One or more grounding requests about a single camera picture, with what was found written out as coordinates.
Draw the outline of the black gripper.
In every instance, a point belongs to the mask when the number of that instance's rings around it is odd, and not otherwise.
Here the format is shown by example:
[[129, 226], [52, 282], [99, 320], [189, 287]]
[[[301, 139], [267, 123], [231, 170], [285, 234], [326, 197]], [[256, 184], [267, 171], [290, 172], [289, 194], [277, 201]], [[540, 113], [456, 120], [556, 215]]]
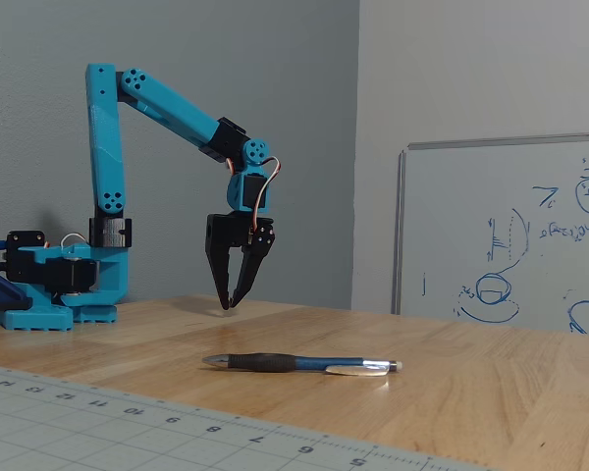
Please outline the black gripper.
[[[231, 212], [207, 217], [205, 250], [221, 307], [236, 307], [249, 293], [263, 259], [275, 243], [273, 220]], [[239, 248], [243, 258], [237, 286], [229, 298], [229, 250]]]

